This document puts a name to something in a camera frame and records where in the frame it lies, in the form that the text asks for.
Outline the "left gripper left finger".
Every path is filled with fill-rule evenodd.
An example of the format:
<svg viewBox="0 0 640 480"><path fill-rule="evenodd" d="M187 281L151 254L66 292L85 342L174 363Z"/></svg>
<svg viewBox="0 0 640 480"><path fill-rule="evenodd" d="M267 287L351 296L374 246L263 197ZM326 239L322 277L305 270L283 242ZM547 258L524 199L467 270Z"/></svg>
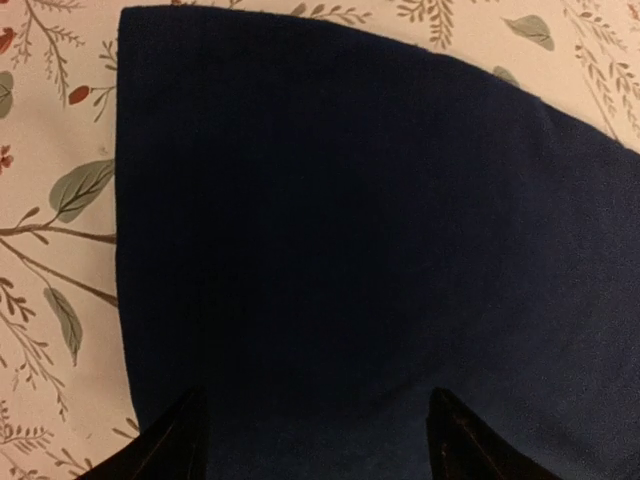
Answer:
<svg viewBox="0 0 640 480"><path fill-rule="evenodd" d="M206 391L183 394L125 448L91 468L84 480L202 480L207 477Z"/></svg>

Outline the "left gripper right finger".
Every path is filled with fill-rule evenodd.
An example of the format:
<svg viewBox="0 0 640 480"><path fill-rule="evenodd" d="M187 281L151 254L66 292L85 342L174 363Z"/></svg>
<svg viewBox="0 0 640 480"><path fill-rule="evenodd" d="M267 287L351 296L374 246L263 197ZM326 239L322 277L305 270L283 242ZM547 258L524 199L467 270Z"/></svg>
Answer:
<svg viewBox="0 0 640 480"><path fill-rule="evenodd" d="M520 453L450 390L429 398L426 432L437 480L552 480L557 476Z"/></svg>

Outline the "blue garment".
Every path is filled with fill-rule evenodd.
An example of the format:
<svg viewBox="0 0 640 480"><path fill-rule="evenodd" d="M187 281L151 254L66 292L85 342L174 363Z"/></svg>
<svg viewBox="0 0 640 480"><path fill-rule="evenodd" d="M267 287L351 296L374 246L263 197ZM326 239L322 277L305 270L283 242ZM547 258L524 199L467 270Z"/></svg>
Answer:
<svg viewBox="0 0 640 480"><path fill-rule="evenodd" d="M564 479L639 475L639 157L328 22L123 10L117 289L139 424L212 479L427 479L431 390Z"/></svg>

